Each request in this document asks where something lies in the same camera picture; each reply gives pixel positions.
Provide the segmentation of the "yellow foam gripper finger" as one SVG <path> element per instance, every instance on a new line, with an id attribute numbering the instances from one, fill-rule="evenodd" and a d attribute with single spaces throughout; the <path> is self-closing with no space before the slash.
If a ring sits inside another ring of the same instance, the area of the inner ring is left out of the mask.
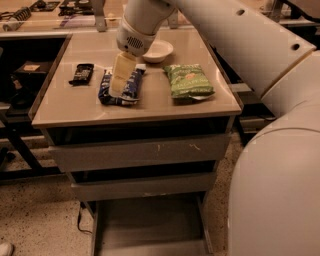
<path id="1" fill-rule="evenodd" d="M 135 70 L 136 57 L 128 52 L 119 53 L 114 61 L 109 94 L 112 97 L 120 97 L 127 80 Z"/>

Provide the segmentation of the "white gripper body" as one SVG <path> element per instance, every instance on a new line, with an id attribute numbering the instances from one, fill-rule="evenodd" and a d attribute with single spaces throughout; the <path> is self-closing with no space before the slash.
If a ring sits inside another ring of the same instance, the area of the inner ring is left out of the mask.
<path id="1" fill-rule="evenodd" d="M 145 35 L 135 30 L 125 18 L 122 18 L 117 30 L 117 46 L 121 51 L 139 57 L 144 55 L 155 40 L 155 35 Z"/>

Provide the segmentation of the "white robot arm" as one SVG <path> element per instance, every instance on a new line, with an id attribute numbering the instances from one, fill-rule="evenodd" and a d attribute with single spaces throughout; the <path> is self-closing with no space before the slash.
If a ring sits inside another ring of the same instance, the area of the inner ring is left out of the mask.
<path id="1" fill-rule="evenodd" d="M 319 51 L 240 0 L 128 0 L 118 47 L 143 55 L 175 10 L 276 118 L 233 171 L 228 256 L 320 256 Z"/>

